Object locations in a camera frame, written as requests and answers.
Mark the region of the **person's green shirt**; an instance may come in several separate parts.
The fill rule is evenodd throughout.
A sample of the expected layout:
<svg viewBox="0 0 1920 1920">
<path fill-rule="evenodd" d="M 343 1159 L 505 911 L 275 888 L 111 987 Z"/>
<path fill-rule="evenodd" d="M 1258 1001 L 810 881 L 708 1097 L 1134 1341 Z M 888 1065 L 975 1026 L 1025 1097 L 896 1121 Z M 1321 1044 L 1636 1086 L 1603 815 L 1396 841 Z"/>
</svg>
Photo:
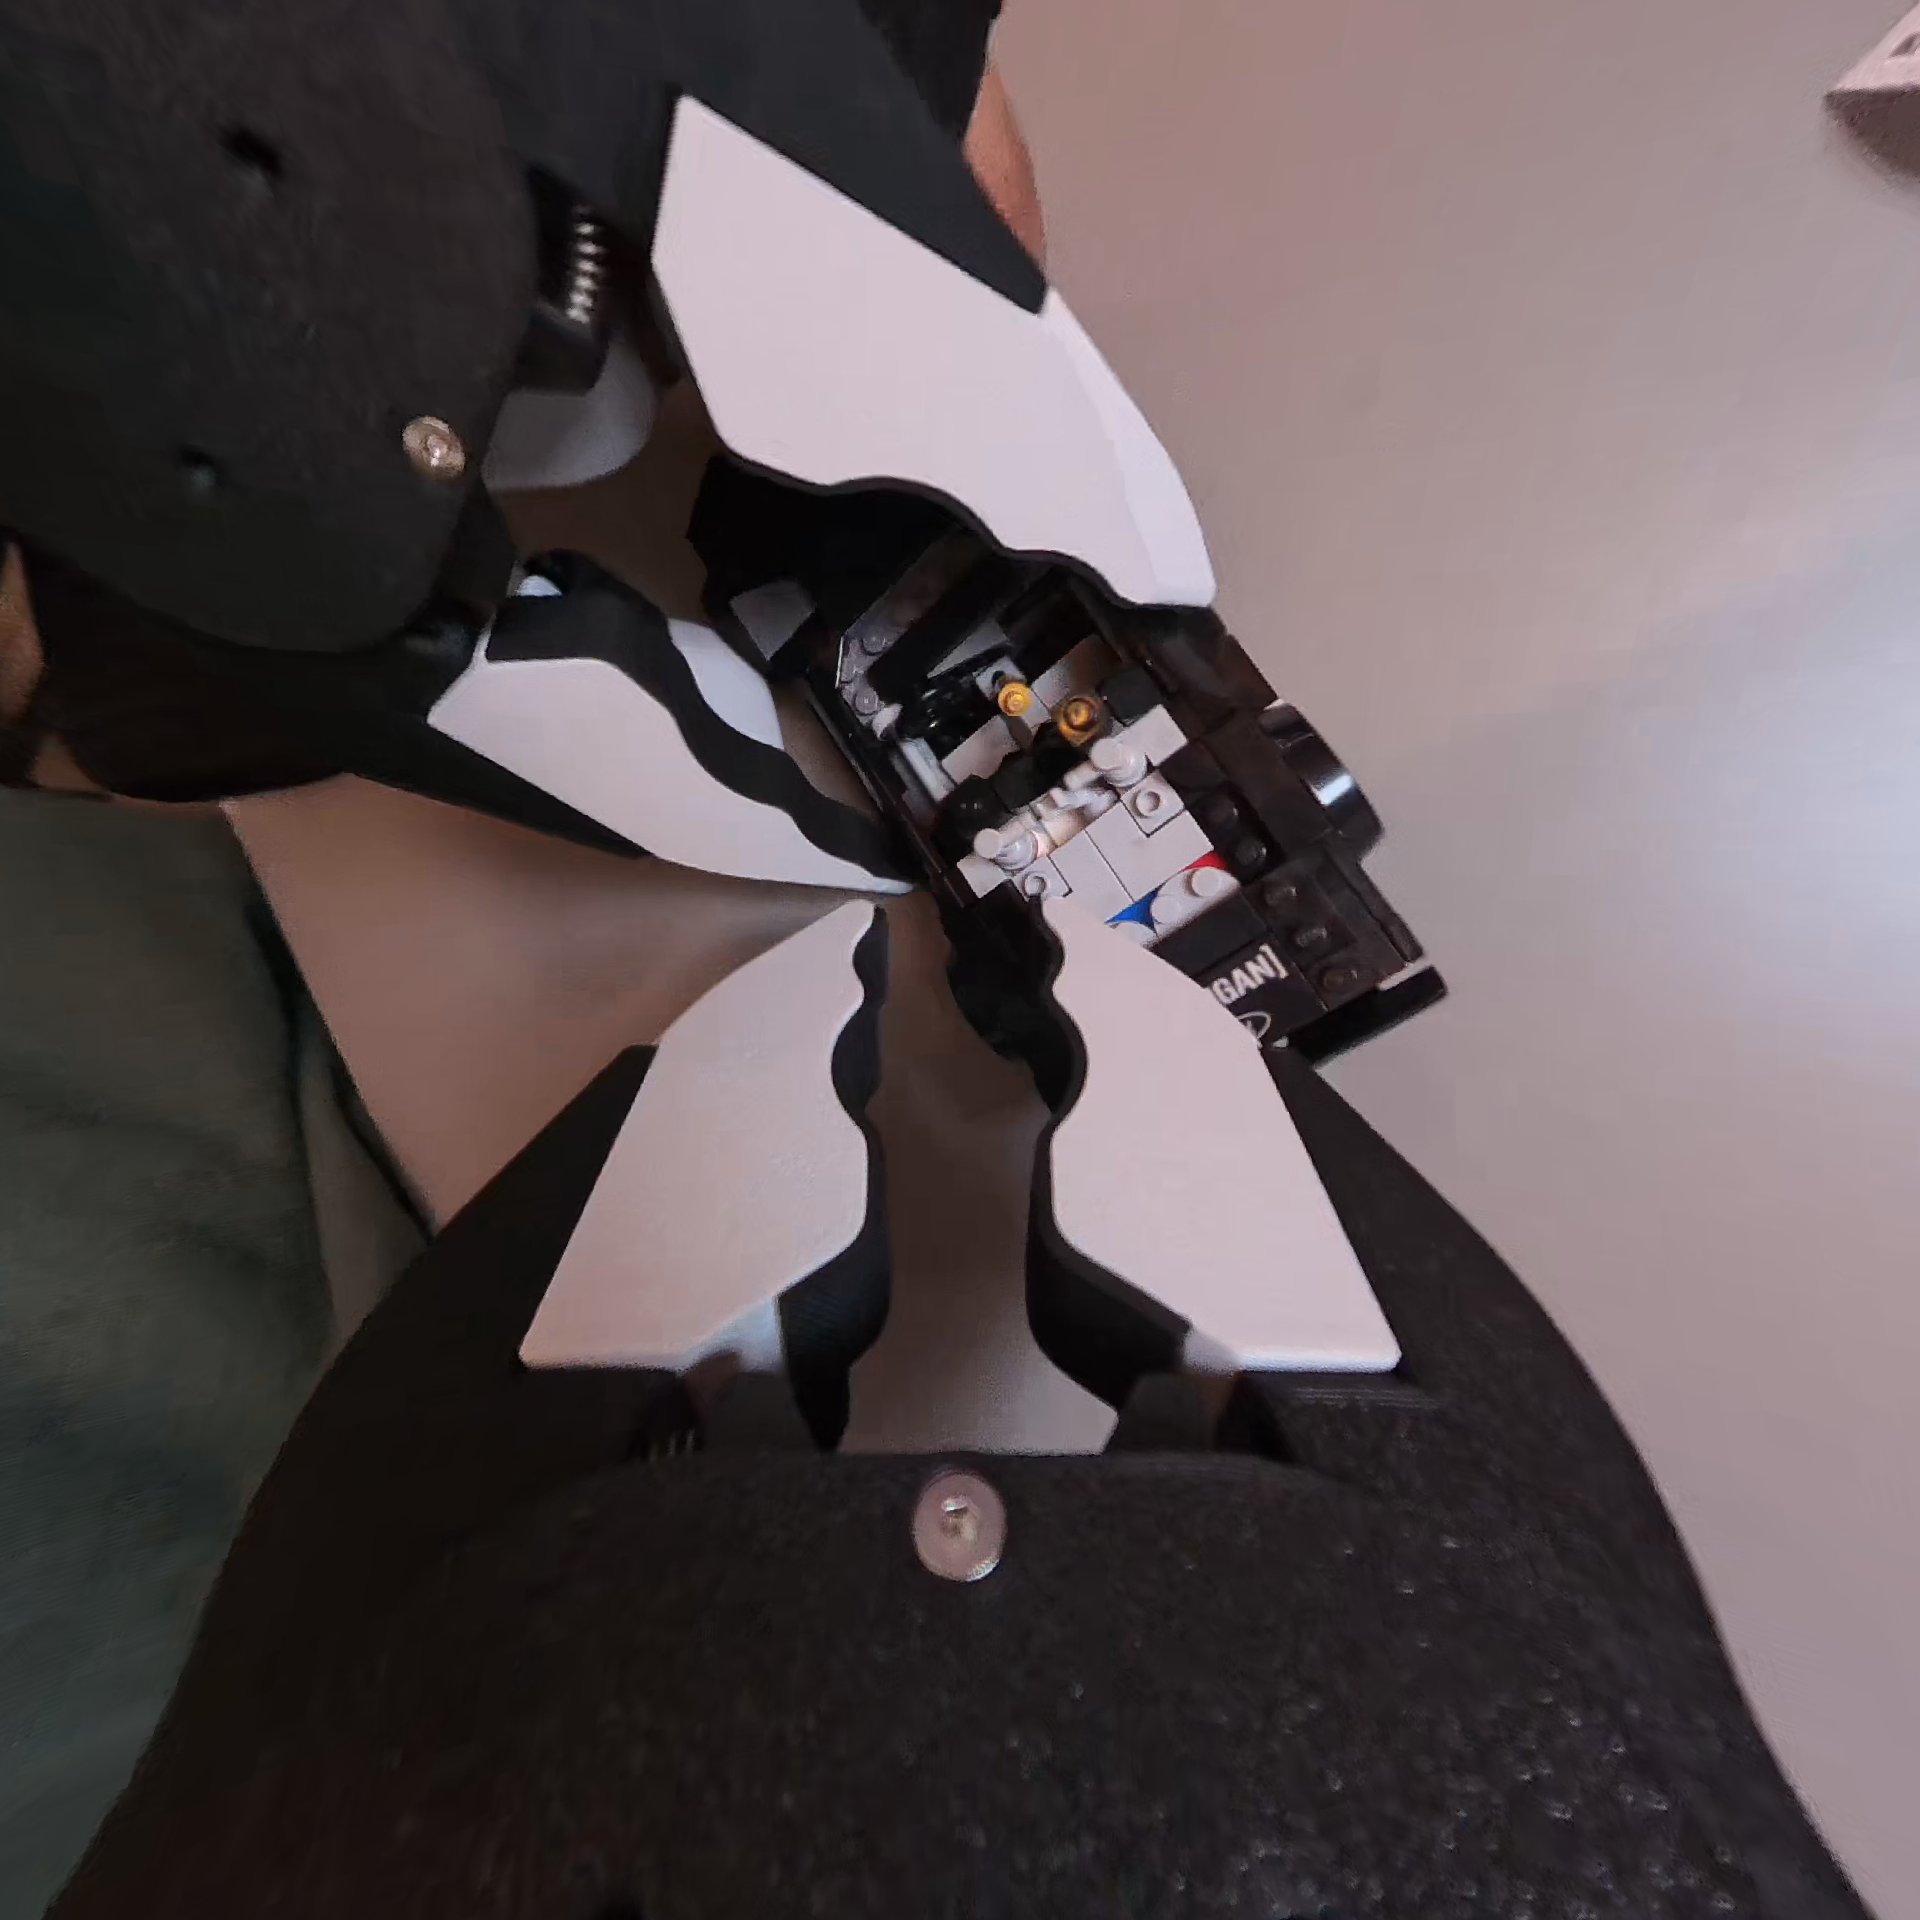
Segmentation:
<svg viewBox="0 0 1920 1920">
<path fill-rule="evenodd" d="M 4 793 L 4 1917 L 131 1778 L 300 1403 L 422 1251 L 215 812 Z"/>
</svg>

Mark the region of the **person's left hand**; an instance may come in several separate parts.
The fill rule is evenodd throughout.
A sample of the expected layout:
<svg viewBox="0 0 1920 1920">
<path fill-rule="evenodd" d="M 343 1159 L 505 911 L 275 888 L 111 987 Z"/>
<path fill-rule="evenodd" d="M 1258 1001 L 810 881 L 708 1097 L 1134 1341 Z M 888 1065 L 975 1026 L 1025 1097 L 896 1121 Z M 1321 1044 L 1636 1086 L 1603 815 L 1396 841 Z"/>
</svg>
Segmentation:
<svg viewBox="0 0 1920 1920">
<path fill-rule="evenodd" d="M 1046 208 L 1028 140 L 1020 127 L 1008 87 L 989 60 L 979 74 L 975 111 L 964 130 L 964 157 L 994 202 L 996 215 L 1015 235 L 1022 251 L 1046 269 Z"/>
</svg>

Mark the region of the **black lego car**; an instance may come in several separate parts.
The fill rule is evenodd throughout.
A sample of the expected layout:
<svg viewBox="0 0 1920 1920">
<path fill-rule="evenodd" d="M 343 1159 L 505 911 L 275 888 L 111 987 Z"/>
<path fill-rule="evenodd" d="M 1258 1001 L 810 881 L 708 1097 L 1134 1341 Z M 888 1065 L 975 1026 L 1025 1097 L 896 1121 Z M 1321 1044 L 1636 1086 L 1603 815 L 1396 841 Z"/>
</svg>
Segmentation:
<svg viewBox="0 0 1920 1920">
<path fill-rule="evenodd" d="M 1137 607 L 893 485 L 805 492 L 719 455 L 687 527 L 722 638 L 805 693 L 935 893 L 948 984 L 1006 1058 L 1049 900 L 1321 1065 L 1431 1008 L 1364 872 L 1378 812 L 1214 609 Z"/>
</svg>

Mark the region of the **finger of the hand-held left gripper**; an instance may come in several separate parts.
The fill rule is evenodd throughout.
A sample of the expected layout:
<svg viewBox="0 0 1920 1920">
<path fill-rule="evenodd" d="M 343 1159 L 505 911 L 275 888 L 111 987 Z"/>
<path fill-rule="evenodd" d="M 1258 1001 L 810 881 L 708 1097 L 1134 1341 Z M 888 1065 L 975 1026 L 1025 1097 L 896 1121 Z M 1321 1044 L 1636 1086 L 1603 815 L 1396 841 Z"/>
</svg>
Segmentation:
<svg viewBox="0 0 1920 1920">
<path fill-rule="evenodd" d="M 1025 306 L 692 94 L 522 94 L 510 130 L 626 235 L 654 208 L 649 288 L 730 455 L 930 495 L 1129 607 L 1214 603 L 1181 473 L 1055 288 Z"/>
<path fill-rule="evenodd" d="M 704 874 L 915 891 L 888 832 L 787 750 L 768 678 L 588 557 L 536 557 L 427 725 Z"/>
</svg>

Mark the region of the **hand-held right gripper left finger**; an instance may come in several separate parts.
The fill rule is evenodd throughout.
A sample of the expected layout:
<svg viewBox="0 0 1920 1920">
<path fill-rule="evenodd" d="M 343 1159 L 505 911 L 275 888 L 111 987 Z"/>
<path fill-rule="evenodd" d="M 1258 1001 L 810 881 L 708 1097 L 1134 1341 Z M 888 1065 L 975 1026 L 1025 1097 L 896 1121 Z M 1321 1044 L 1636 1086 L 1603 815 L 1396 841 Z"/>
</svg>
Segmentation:
<svg viewBox="0 0 1920 1920">
<path fill-rule="evenodd" d="M 842 905 L 668 1027 L 520 1341 L 527 1367 L 785 1367 L 780 1296 L 868 1222 L 868 1142 L 832 1052 L 868 1008 L 856 962 L 879 933 L 877 905 Z"/>
</svg>

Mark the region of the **lego sticker sheet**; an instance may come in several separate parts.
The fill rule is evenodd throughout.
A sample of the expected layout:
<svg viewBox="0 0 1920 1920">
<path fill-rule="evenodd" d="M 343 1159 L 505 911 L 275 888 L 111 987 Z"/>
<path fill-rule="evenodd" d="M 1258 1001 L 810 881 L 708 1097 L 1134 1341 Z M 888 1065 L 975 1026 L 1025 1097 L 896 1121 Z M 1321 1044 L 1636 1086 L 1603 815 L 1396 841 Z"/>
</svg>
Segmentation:
<svg viewBox="0 0 1920 1920">
<path fill-rule="evenodd" d="M 1918 147 L 1918 12 L 1907 12 L 1829 91 L 1829 114 L 1875 150 Z"/>
</svg>

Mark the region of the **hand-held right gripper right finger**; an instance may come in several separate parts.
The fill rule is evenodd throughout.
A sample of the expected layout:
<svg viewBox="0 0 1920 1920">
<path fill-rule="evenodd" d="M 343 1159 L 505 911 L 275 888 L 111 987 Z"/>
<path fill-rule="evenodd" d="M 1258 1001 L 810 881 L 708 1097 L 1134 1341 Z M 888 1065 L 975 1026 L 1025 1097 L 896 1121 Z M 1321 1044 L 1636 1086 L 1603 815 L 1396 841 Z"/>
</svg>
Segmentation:
<svg viewBox="0 0 1920 1920">
<path fill-rule="evenodd" d="M 1385 1308 L 1258 1039 L 1214 995 L 1073 900 L 1059 954 L 1069 1086 L 1046 1136 L 1046 1225 L 1122 1282 L 1200 1371 L 1387 1376 Z"/>
</svg>

